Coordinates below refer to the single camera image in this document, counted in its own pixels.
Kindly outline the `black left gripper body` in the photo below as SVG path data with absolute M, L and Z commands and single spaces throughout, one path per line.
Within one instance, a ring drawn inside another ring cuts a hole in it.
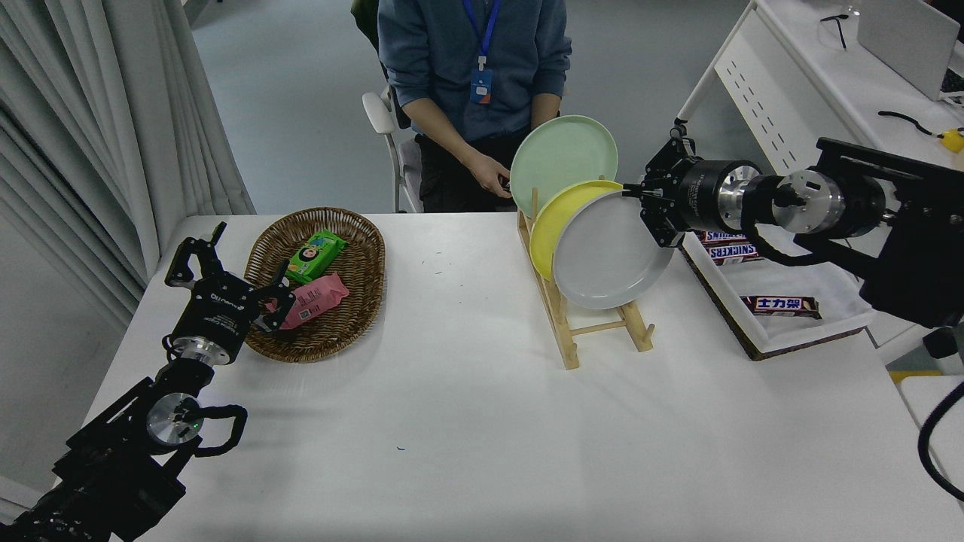
M 232 274 L 196 281 L 188 305 L 172 332 L 172 341 L 190 337 L 221 348 L 240 348 L 258 313 L 254 287 Z

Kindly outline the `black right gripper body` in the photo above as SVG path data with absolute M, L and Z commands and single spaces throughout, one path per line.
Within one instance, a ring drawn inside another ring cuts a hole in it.
M 677 210 L 689 230 L 727 231 L 718 196 L 728 171 L 723 160 L 695 163 L 679 182 Z

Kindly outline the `person's right hand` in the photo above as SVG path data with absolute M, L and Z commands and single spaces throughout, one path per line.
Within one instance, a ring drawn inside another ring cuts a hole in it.
M 471 172 L 475 181 L 485 190 L 499 198 L 509 199 L 512 194 L 509 189 L 510 169 L 488 157 L 482 152 L 471 150 L 462 164 Z

